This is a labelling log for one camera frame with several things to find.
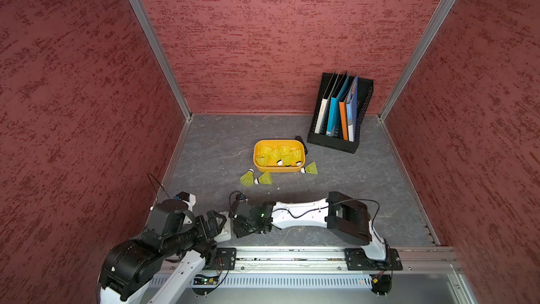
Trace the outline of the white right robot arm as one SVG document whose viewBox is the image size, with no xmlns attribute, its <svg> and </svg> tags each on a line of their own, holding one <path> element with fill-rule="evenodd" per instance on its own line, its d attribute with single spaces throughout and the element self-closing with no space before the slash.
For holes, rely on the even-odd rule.
<svg viewBox="0 0 540 304">
<path fill-rule="evenodd" d="M 375 215 L 369 213 L 367 202 L 332 191 L 318 201 L 296 204 L 271 201 L 255 206 L 240 194 L 230 202 L 229 218 L 238 238 L 267 234 L 274 228 L 321 227 L 345 243 L 361 247 L 369 260 L 383 262 L 389 248 L 375 230 Z"/>
</svg>

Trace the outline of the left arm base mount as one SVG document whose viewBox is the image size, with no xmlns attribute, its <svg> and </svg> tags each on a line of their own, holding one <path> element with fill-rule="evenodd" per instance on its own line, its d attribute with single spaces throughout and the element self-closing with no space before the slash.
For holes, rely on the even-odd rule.
<svg viewBox="0 0 540 304">
<path fill-rule="evenodd" d="M 236 267 L 237 248 L 217 247 L 210 262 L 210 269 L 216 271 L 234 270 Z"/>
</svg>

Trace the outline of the yellow shuttlecock seven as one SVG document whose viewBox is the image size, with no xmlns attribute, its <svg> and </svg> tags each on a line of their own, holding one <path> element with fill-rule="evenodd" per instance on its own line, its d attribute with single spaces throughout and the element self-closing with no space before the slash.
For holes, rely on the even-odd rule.
<svg viewBox="0 0 540 304">
<path fill-rule="evenodd" d="M 272 149 L 270 152 L 269 152 L 269 156 L 271 158 L 271 160 L 277 164 L 277 166 L 282 166 L 284 163 L 281 159 L 281 153 L 278 149 Z"/>
</svg>

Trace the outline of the yellow shuttlecock two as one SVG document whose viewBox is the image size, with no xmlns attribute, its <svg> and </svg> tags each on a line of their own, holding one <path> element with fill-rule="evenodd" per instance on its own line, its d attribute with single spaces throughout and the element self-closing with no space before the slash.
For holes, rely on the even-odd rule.
<svg viewBox="0 0 540 304">
<path fill-rule="evenodd" d="M 273 159 L 275 157 L 275 149 L 271 146 L 262 145 L 260 147 L 260 156 Z"/>
</svg>

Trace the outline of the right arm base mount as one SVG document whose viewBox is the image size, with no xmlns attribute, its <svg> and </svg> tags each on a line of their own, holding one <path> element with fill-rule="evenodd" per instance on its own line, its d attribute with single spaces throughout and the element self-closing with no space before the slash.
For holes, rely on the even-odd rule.
<svg viewBox="0 0 540 304">
<path fill-rule="evenodd" d="M 386 246 L 385 260 L 373 260 L 362 249 L 345 249 L 345 262 L 349 271 L 402 271 L 403 265 L 397 249 Z"/>
</svg>

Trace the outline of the yellow shuttlecock one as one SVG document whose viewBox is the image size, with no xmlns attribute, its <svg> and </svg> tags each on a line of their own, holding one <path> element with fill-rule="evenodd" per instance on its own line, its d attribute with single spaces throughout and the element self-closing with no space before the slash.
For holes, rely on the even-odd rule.
<svg viewBox="0 0 540 304">
<path fill-rule="evenodd" d="M 282 145 L 278 148 L 280 159 L 285 167 L 290 167 L 292 158 L 291 158 L 291 152 L 292 148 L 288 145 Z"/>
</svg>

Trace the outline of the yellow shuttlecock three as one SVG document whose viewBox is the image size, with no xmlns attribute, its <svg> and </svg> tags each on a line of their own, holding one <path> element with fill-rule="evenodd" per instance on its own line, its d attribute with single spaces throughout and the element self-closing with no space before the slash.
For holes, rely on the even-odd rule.
<svg viewBox="0 0 540 304">
<path fill-rule="evenodd" d="M 301 167 L 303 165 L 303 155 L 304 151 L 302 149 L 291 151 L 291 160 L 297 167 Z"/>
</svg>

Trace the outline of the yellow shuttlecock eight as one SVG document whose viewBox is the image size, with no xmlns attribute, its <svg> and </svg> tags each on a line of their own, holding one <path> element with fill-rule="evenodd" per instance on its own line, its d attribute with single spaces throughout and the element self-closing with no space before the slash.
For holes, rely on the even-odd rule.
<svg viewBox="0 0 540 304">
<path fill-rule="evenodd" d="M 255 157 L 255 162 L 260 167 L 267 167 L 268 162 L 269 162 L 269 158 L 267 156 L 256 156 Z"/>
</svg>

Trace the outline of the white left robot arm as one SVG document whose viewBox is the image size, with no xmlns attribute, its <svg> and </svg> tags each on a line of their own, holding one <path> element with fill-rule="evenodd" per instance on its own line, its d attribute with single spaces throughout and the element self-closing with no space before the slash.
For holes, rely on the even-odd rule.
<svg viewBox="0 0 540 304">
<path fill-rule="evenodd" d="M 209 211 L 195 216 L 189 201 L 168 199 L 153 207 L 142 233 L 113 247 L 99 278 L 99 303 L 140 303 L 166 259 L 181 258 L 154 303 L 175 303 L 205 267 L 215 266 L 225 215 Z"/>
</svg>

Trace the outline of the yellow shuttlecock six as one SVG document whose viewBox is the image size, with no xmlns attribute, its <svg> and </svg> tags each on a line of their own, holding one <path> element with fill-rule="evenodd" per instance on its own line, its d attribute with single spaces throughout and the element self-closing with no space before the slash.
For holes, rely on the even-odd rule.
<svg viewBox="0 0 540 304">
<path fill-rule="evenodd" d="M 244 175 L 240 177 L 240 183 L 245 187 L 251 187 L 255 183 L 254 170 L 249 169 Z"/>
</svg>

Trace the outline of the yellow plastic storage box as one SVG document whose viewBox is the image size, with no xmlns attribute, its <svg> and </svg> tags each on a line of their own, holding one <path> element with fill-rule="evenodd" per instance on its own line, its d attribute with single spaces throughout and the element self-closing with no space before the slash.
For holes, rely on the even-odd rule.
<svg viewBox="0 0 540 304">
<path fill-rule="evenodd" d="M 285 167 L 284 165 L 277 166 L 277 164 L 275 164 L 271 160 L 271 158 L 269 158 L 269 162 L 268 162 L 267 167 L 260 167 L 255 162 L 255 157 L 260 156 L 260 147 L 262 145 L 271 146 L 274 149 L 278 149 L 279 146 L 282 146 L 282 145 L 288 145 L 288 146 L 290 146 L 292 148 L 292 151 L 296 150 L 296 149 L 302 149 L 304 151 L 304 155 L 303 155 L 303 158 L 302 158 L 303 159 L 303 165 L 301 167 L 297 167 L 295 165 L 295 163 L 291 162 L 290 167 Z M 265 172 L 270 172 L 270 173 L 299 173 L 300 169 L 302 167 L 305 167 L 306 155 L 307 155 L 307 148 L 306 148 L 305 144 L 301 141 L 300 138 L 298 138 L 298 139 L 263 139 L 263 140 L 260 140 L 259 142 L 257 142 L 255 147 L 254 147 L 254 150 L 253 150 L 253 163 L 255 164 L 255 167 L 262 173 L 265 173 Z"/>
</svg>

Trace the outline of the yellow shuttlecock four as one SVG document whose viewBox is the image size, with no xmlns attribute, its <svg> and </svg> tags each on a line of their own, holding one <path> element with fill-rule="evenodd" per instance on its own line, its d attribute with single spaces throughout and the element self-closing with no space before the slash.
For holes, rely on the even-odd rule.
<svg viewBox="0 0 540 304">
<path fill-rule="evenodd" d="M 264 184 L 264 185 L 272 185 L 273 180 L 270 172 L 265 172 L 262 175 L 260 175 L 258 178 L 255 178 L 254 183 L 256 185 Z"/>
</svg>

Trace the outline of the yellow shuttlecock five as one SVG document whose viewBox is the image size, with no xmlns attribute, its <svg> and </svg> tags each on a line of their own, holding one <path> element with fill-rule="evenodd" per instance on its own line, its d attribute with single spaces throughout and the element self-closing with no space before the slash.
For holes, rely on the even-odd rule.
<svg viewBox="0 0 540 304">
<path fill-rule="evenodd" d="M 307 166 L 302 167 L 302 168 L 300 169 L 300 172 L 301 172 L 302 174 L 311 174 L 311 175 L 317 175 L 317 174 L 319 174 L 318 168 L 317 168 L 315 162 L 311 162 L 311 163 L 308 164 Z"/>
</svg>

